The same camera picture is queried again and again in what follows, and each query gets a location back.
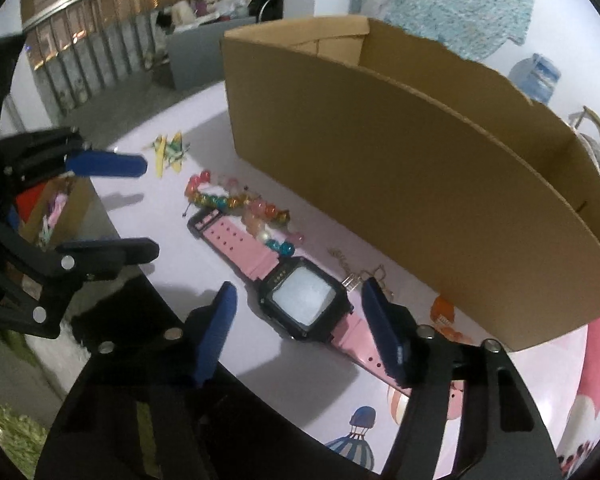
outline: blue bead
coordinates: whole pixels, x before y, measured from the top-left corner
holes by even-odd
[[[280,243],[271,239],[265,244],[269,249],[278,252],[280,250]]]
[[[278,252],[282,256],[293,256],[296,252],[296,248],[289,242],[283,242],[282,245],[280,245]]]

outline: necklace chain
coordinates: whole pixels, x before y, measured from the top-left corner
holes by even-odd
[[[344,272],[347,275],[342,282],[342,285],[345,286],[345,288],[347,289],[347,292],[351,292],[352,290],[355,290],[358,286],[360,286],[360,284],[363,281],[368,280],[369,278],[375,278],[376,281],[378,282],[378,285],[380,285],[380,288],[382,289],[384,294],[387,296],[387,298],[390,301],[394,298],[394,294],[392,293],[391,290],[389,290],[389,288],[386,286],[386,283],[384,282],[384,279],[386,278],[386,269],[384,268],[383,264],[379,264],[372,271],[362,269],[362,270],[360,270],[360,272],[353,272],[351,270],[351,266],[349,265],[349,263],[347,261],[347,258],[345,257],[344,253],[341,250],[335,249],[335,248],[329,248],[329,249],[327,249],[327,251],[331,256],[333,256],[338,261],[338,263],[340,264],[340,268],[342,270],[344,270]]]

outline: cardboard box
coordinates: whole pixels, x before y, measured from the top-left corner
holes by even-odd
[[[48,213],[48,204],[61,190],[68,191],[69,198],[62,209],[47,248],[53,249],[58,244],[75,240],[77,237],[84,215],[95,197],[95,190],[90,179],[70,176],[55,178],[46,183],[29,220],[21,224],[18,230],[20,236],[27,242],[35,244],[38,240],[42,219]]]
[[[363,16],[231,30],[239,156],[513,350],[600,316],[600,177],[544,105]]]

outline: floor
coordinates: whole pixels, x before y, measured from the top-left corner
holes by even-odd
[[[104,149],[149,118],[199,91],[173,89],[168,64],[137,72],[113,88],[95,95],[64,117],[64,126],[77,126],[94,148]]]

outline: screw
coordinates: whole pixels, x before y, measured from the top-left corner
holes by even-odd
[[[502,350],[502,345],[495,339],[485,339],[482,342],[482,346],[484,346],[489,352],[493,352],[494,354],[497,354],[500,350]]]
[[[174,326],[173,328],[168,328],[164,331],[163,337],[167,341],[177,341],[182,337],[182,329]]]
[[[33,321],[36,323],[44,323],[46,320],[46,310],[41,306],[33,309]]]
[[[114,351],[116,346],[113,344],[113,341],[103,341],[98,346],[98,353],[100,354],[110,354]]]
[[[436,331],[429,325],[420,325],[416,330],[416,334],[418,334],[418,337],[422,339],[433,339],[436,335]]]
[[[62,260],[60,260],[60,265],[64,270],[71,270],[75,267],[75,260],[72,256],[63,256]]]

